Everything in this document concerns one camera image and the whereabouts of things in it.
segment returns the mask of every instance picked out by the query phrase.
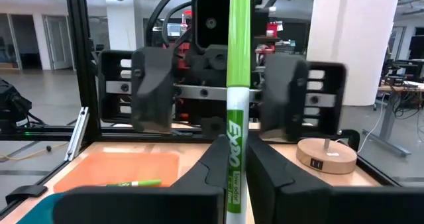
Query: orange cutting board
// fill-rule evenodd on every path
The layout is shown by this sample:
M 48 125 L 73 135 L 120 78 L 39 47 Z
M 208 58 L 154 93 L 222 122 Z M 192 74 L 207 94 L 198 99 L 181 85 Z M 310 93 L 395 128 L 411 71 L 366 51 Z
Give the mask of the orange cutting board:
M 169 187 L 178 179 L 179 159 L 170 153 L 89 154 L 54 186 L 54 192 L 153 179 L 160 179 L 162 187 Z

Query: office floor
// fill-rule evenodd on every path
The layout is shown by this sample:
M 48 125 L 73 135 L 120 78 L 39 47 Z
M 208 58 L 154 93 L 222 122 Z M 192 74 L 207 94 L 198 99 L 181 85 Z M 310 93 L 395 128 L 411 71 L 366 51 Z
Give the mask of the office floor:
M 0 78 L 12 83 L 25 98 L 32 101 L 32 114 L 49 125 L 66 125 L 75 121 L 80 110 L 80 95 L 74 71 L 42 72 L 23 74 L 0 74 Z M 380 114 L 372 107 L 344 107 L 341 119 L 342 129 L 370 130 Z M 424 125 L 424 114 L 419 117 Z M 381 127 L 381 121 L 375 134 Z M 361 156 L 373 165 L 395 178 L 405 186 L 424 186 L 424 142 L 418 137 L 417 116 L 396 120 L 391 142 L 402 145 L 412 152 L 407 158 L 374 143 L 368 139 Z M 64 142 L 0 141 L 0 154 L 15 158 L 24 157 L 47 145 L 55 146 Z M 0 209 L 6 206 L 4 197 L 17 186 L 34 184 L 64 159 L 66 146 L 56 148 L 51 153 L 26 160 L 5 160 L 0 158 Z

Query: desk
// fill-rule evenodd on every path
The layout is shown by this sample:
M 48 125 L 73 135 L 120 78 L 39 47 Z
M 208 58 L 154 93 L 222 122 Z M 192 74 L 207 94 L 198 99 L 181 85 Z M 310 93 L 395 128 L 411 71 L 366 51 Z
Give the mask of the desk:
M 78 157 L 71 161 L 61 171 L 59 171 L 45 186 L 48 191 L 38 198 L 28 198 L 0 223 L 16 223 L 28 211 L 30 211 L 40 200 L 53 194 L 53 186 L 61 180 L 67 173 L 73 170 L 84 158 L 94 152 L 171 152 L 180 157 L 178 176 L 183 176 L 209 148 L 210 144 L 173 144 L 173 143 L 134 143 L 134 142 L 95 142 L 86 148 Z M 273 144 L 272 147 L 287 159 L 307 170 L 310 174 L 326 181 L 333 186 L 379 186 L 379 183 L 371 178 L 365 171 L 356 167 L 353 173 L 345 175 L 324 174 L 302 165 L 295 157 L 296 145 L 294 144 Z M 252 208 L 248 197 L 247 223 L 253 224 Z
M 390 135 L 392 134 L 392 130 L 393 130 L 393 124 L 395 123 L 395 115 L 394 115 L 393 110 L 394 110 L 396 102 L 400 102 L 400 93 L 401 92 L 403 92 L 403 91 L 424 92 L 424 88 L 421 86 L 421 87 L 417 87 L 417 88 L 408 88 L 406 90 L 404 87 L 393 87 L 393 89 L 392 89 L 388 85 L 382 85 L 378 88 L 378 91 L 392 92 L 392 94 L 390 95 L 389 102 L 386 105 L 386 111 L 384 112 L 384 118 L 383 118 L 382 128 L 380 130 L 380 134 L 377 136 L 377 135 L 370 133 L 369 137 L 372 140 L 377 141 L 378 144 L 381 144 L 381 145 L 384 145 L 386 147 L 391 148 L 393 151 L 400 154 L 401 157 L 406 157 L 406 156 L 411 154 L 410 151 L 408 151 L 406 148 L 404 148 L 400 145 L 392 144 L 392 143 L 389 142 Z M 369 133 L 369 131 L 364 129 L 362 131 L 362 133 L 367 135 Z

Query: metal bracket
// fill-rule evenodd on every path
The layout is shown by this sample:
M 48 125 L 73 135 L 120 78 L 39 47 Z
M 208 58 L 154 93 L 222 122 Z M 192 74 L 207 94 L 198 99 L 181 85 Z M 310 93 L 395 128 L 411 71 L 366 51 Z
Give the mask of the metal bracket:
M 85 134 L 85 128 L 87 127 L 88 118 L 88 107 L 82 107 L 79 111 L 77 122 L 75 123 L 74 131 L 72 132 L 71 140 L 69 141 L 68 149 L 65 154 L 65 161 L 72 161 L 79 154 L 81 143 Z

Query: door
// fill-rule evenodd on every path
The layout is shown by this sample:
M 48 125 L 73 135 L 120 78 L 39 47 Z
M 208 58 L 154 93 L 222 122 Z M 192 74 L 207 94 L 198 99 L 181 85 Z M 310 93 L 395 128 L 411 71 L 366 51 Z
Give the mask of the door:
M 393 27 L 389 39 L 390 58 L 397 60 L 400 51 L 400 44 L 403 39 L 403 30 L 405 27 Z
M 52 69 L 72 68 L 72 51 L 66 17 L 45 16 L 44 24 Z

